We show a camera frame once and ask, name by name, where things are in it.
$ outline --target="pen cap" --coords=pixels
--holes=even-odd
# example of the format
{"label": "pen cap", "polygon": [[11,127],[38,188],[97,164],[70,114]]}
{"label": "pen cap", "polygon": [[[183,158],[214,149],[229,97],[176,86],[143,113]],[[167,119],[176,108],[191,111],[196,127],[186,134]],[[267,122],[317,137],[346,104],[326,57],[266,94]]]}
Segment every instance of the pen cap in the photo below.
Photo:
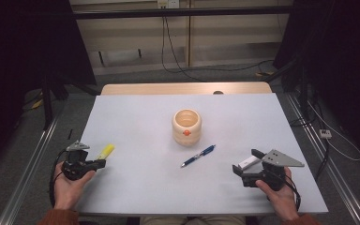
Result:
{"label": "pen cap", "polygon": [[177,112],[172,119],[173,138],[184,146],[191,146],[200,140],[202,134],[202,119],[191,109]]}
{"label": "pen cap", "polygon": [[105,146],[105,148],[101,151],[100,155],[98,155],[96,159],[106,159],[114,148],[115,146],[113,144],[107,144],[107,146]]}

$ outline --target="wall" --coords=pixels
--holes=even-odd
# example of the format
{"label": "wall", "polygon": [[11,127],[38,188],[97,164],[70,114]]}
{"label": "wall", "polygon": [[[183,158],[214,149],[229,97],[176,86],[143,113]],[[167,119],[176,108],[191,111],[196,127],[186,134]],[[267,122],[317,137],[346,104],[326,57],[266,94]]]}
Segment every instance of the wall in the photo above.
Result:
{"label": "wall", "polygon": [[[287,6],[291,0],[180,0],[180,8],[241,8]],[[70,1],[74,11],[154,9],[157,1]],[[198,46],[280,42],[288,15],[237,15],[168,18],[172,44],[184,47],[186,62]],[[137,50],[162,45],[162,18],[79,20],[88,52]]]}

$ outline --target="person's wrist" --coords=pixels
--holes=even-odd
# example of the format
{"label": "person's wrist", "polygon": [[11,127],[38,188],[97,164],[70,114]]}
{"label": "person's wrist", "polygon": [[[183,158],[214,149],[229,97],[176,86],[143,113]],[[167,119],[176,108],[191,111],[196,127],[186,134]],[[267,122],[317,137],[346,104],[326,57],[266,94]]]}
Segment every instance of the person's wrist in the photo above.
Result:
{"label": "person's wrist", "polygon": [[72,205],[70,205],[69,203],[57,202],[57,203],[54,205],[54,209],[59,209],[59,210],[72,210]]}
{"label": "person's wrist", "polygon": [[294,213],[290,213],[289,215],[282,216],[281,220],[283,222],[286,222],[286,221],[292,221],[292,220],[295,220],[295,219],[298,219],[298,218],[299,218],[299,215],[296,212],[294,212]]}

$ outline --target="electrical outlet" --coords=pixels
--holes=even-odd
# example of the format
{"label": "electrical outlet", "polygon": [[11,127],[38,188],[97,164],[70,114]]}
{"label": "electrical outlet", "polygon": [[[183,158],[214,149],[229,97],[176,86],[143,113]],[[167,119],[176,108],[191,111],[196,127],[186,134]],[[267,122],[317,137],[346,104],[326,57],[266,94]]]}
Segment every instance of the electrical outlet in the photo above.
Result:
{"label": "electrical outlet", "polygon": [[157,8],[167,8],[168,0],[157,0]]}
{"label": "electrical outlet", "polygon": [[168,0],[168,8],[180,8],[180,0]]}
{"label": "electrical outlet", "polygon": [[332,134],[329,129],[320,129],[320,137],[323,139],[331,139]]}

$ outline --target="metal bracket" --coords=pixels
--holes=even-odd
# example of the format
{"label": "metal bracket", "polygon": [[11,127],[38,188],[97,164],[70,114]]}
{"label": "metal bracket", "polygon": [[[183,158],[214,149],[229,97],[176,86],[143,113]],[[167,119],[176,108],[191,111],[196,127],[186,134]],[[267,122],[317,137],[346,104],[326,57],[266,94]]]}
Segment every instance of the metal bracket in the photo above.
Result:
{"label": "metal bracket", "polygon": [[83,150],[89,148],[90,148],[89,145],[81,143],[80,141],[76,141],[75,143],[67,147],[67,151],[76,151],[76,150]]}
{"label": "metal bracket", "polygon": [[304,167],[305,164],[287,155],[279,152],[276,149],[271,150],[263,158],[263,162],[280,167]]}

